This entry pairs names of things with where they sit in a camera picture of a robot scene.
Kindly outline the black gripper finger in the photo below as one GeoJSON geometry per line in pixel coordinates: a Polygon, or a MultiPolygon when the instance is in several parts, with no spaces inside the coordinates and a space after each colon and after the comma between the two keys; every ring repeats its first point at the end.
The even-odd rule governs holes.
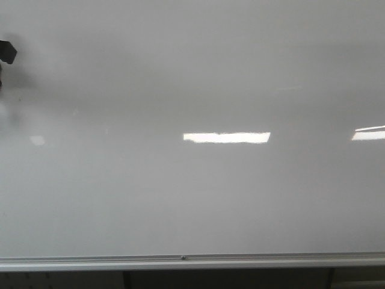
{"type": "Polygon", "coordinates": [[[0,41],[0,59],[2,62],[13,64],[16,55],[17,50],[9,41],[0,41]]]}

